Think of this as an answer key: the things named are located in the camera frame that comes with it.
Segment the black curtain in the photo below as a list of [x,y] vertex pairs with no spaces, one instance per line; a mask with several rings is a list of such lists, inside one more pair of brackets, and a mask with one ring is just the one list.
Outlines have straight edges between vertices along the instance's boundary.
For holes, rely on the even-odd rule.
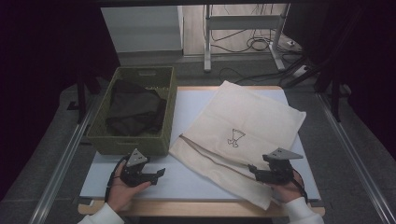
[[396,0],[292,3],[284,34],[323,63],[362,10],[333,67],[351,90],[348,102],[396,160]]
[[0,0],[0,201],[49,127],[61,92],[120,61],[95,0]]

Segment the cream mesh laundry bag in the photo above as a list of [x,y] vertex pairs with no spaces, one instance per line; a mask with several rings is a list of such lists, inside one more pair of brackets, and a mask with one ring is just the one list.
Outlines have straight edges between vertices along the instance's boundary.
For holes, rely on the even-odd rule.
[[170,154],[221,188],[267,209],[273,192],[248,167],[267,170],[264,154],[278,148],[290,150],[305,116],[305,112],[225,81],[177,138]]

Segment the aluminium rail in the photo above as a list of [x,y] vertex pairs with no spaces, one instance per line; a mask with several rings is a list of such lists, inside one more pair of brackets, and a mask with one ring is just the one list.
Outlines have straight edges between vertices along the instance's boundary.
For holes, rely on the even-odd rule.
[[74,158],[78,149],[78,144],[88,127],[89,121],[92,118],[93,110],[100,101],[99,95],[92,95],[89,97],[86,115],[82,121],[77,125],[73,134],[68,141],[65,150],[59,159],[54,171],[45,187],[40,200],[38,201],[35,210],[28,222],[28,224],[44,224],[50,212],[50,209],[55,201],[55,197],[64,181],[67,170]]
[[363,163],[357,149],[352,144],[343,125],[332,114],[331,103],[323,93],[317,93],[316,96],[382,223],[396,224],[396,212],[391,209],[380,187],[369,174],[367,167]]

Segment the person's left hand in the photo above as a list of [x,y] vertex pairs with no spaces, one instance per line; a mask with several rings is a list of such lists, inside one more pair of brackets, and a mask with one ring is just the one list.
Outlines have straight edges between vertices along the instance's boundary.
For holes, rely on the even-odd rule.
[[151,185],[150,182],[145,182],[137,187],[128,187],[120,179],[120,173],[121,169],[118,169],[115,173],[106,202],[116,213],[124,208],[136,194],[147,189]]

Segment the person's right hand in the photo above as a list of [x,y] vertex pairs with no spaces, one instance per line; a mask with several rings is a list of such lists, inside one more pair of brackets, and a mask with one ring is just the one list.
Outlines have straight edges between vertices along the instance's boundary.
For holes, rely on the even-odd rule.
[[289,182],[287,185],[270,184],[270,187],[282,203],[289,203],[303,196],[302,192],[293,182]]

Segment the white table mat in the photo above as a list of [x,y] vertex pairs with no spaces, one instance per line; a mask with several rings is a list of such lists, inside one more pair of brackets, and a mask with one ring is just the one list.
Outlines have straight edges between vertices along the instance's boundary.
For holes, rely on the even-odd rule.
[[[180,87],[177,89],[176,107],[170,142],[174,143],[180,134],[184,133],[199,115],[210,99],[215,95],[215,87]],[[292,166],[303,176],[308,198],[320,198],[318,187],[312,175],[304,148],[299,139],[294,141],[291,150],[302,155],[299,160],[293,160]],[[101,155],[97,153],[85,178],[81,192],[82,198],[100,200],[105,196],[106,186],[111,172],[114,170],[120,156]],[[195,173],[180,163],[174,157],[153,157],[143,171],[155,173],[165,170],[157,184],[137,197],[142,200],[160,201],[198,201],[198,202],[237,202],[240,200],[225,189],[220,188],[210,179]]]

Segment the green woven basket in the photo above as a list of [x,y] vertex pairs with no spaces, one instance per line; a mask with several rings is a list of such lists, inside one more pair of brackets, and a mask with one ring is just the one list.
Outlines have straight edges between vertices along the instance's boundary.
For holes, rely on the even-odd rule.
[[[117,80],[128,81],[150,91],[156,91],[166,101],[163,126],[156,133],[142,132],[138,136],[121,135],[106,124],[112,103],[113,86]],[[92,121],[86,136],[102,155],[125,155],[137,148],[143,155],[166,156],[170,146],[177,98],[177,78],[172,66],[119,67]]]

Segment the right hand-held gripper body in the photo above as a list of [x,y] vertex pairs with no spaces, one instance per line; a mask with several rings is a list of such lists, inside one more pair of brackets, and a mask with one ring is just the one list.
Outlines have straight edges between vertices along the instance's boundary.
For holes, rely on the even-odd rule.
[[270,168],[269,171],[262,170],[268,174],[268,181],[263,183],[288,184],[293,179],[290,160],[302,159],[303,156],[279,147],[269,154],[264,154],[262,158],[268,162]]

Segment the dark cloth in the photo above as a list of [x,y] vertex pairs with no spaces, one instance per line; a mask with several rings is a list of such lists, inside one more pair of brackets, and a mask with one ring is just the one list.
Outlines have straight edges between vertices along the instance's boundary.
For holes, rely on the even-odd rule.
[[155,90],[118,79],[111,90],[106,125],[119,135],[157,133],[163,127],[166,103]]

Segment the white power strip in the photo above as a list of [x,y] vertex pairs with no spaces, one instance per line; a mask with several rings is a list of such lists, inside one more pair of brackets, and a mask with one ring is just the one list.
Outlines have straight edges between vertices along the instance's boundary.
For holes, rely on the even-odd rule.
[[299,77],[301,75],[303,75],[305,72],[307,72],[309,70],[309,67],[307,65],[302,65],[300,68],[298,68],[294,73],[293,76],[294,77]]

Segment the white metal desk frame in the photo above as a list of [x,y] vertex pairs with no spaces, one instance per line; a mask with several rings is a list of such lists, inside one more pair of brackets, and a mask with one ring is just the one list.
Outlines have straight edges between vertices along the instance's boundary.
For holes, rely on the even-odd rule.
[[288,15],[290,4],[283,7],[279,15],[252,15],[252,16],[211,16],[209,5],[205,6],[205,51],[204,51],[204,71],[211,71],[211,50],[210,32],[212,30],[272,30],[276,31],[275,37],[269,42],[268,48],[272,54],[278,71],[285,71],[282,62],[278,42],[283,31],[283,27]]

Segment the white cabinet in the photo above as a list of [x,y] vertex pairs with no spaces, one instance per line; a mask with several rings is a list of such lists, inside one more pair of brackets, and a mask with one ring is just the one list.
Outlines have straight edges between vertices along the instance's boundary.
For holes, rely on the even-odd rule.
[[182,50],[182,11],[166,7],[102,7],[116,52]]

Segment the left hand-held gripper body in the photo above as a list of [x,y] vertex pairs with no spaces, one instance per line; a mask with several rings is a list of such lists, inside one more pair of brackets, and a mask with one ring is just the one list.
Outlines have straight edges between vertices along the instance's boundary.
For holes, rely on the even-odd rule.
[[143,174],[144,166],[149,162],[149,158],[145,157],[137,148],[129,155],[121,169],[120,179],[128,187],[137,187],[145,182],[153,182],[151,174]]

